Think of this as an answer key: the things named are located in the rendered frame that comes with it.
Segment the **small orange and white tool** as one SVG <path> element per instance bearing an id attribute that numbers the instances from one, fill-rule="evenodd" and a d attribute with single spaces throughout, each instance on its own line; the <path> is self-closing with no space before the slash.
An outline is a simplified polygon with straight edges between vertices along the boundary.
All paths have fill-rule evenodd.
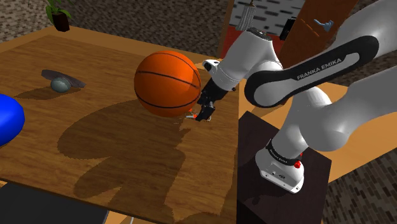
<path id="1" fill-rule="evenodd" d="M 197 117 L 198 117 L 198 114 L 191 114 L 191 115 L 185 116 L 185 118 L 189 118 L 189 119 L 193 119 L 193 120 L 195 120 Z"/>

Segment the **orange basketball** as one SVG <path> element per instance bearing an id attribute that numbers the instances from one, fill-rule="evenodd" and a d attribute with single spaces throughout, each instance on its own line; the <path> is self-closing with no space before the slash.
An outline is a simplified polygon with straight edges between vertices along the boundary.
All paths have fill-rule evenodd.
<path id="1" fill-rule="evenodd" d="M 189 112 L 200 97 L 200 73 L 181 53 L 154 52 L 138 65 L 134 91 L 150 113 L 162 117 L 181 116 Z"/>

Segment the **white hanging tassel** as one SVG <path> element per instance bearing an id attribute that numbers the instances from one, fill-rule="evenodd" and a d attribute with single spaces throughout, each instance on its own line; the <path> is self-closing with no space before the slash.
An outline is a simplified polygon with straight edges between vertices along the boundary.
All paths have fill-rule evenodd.
<path id="1" fill-rule="evenodd" d="M 239 24 L 235 27 L 235 30 L 245 31 L 252 27 L 255 12 L 256 6 L 254 5 L 254 0 L 251 0 L 249 4 L 245 5 Z"/>

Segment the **wooden table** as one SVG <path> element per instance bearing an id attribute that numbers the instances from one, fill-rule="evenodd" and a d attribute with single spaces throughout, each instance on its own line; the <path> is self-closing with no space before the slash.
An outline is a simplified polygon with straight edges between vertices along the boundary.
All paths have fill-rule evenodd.
<path id="1" fill-rule="evenodd" d="M 134 94 L 145 43 L 53 27 L 0 43 L 0 94 L 25 112 L 21 133 L 0 147 L 0 179 L 161 223 L 232 224 L 239 119 L 253 107 L 244 88 L 216 104 L 210 122 L 162 118 Z M 44 69 L 84 83 L 52 90 Z M 288 111 L 262 120 L 279 128 Z M 333 153 L 328 181 L 397 146 L 397 113 L 360 127 Z"/>

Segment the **dark robot stand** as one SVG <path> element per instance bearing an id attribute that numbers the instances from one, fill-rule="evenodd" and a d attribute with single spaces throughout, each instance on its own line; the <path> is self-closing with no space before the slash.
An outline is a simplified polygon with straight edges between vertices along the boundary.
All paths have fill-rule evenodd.
<path id="1" fill-rule="evenodd" d="M 261 177 L 254 159 L 277 131 L 248 111 L 239 119 L 237 224 L 320 224 L 331 160 L 306 149 L 303 187 L 298 193 L 289 193 Z"/>

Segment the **grey dome with dark brim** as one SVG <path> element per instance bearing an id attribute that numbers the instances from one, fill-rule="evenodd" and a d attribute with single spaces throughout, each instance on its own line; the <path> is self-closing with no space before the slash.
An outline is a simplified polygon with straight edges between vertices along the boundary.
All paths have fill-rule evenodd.
<path id="1" fill-rule="evenodd" d="M 52 90 L 58 93 L 68 92 L 71 87 L 84 88 L 86 86 L 86 83 L 58 71 L 44 69 L 41 75 L 51 81 Z"/>

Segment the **potted green plant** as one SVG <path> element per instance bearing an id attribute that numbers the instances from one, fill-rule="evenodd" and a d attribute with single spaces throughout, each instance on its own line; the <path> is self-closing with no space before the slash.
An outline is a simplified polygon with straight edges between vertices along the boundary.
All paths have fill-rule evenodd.
<path id="1" fill-rule="evenodd" d="M 45 7 L 46 15 L 49 21 L 54 25 L 56 30 L 60 32 L 67 32 L 70 30 L 68 19 L 71 14 L 62 8 L 59 8 L 56 3 L 61 3 L 61 0 L 46 0 Z"/>

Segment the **blue round thing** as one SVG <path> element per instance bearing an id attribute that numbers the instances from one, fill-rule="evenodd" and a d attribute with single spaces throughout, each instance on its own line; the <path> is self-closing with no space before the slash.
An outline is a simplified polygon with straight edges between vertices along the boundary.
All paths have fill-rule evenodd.
<path id="1" fill-rule="evenodd" d="M 0 146 L 12 141 L 24 123 L 23 107 L 14 98 L 0 94 Z"/>

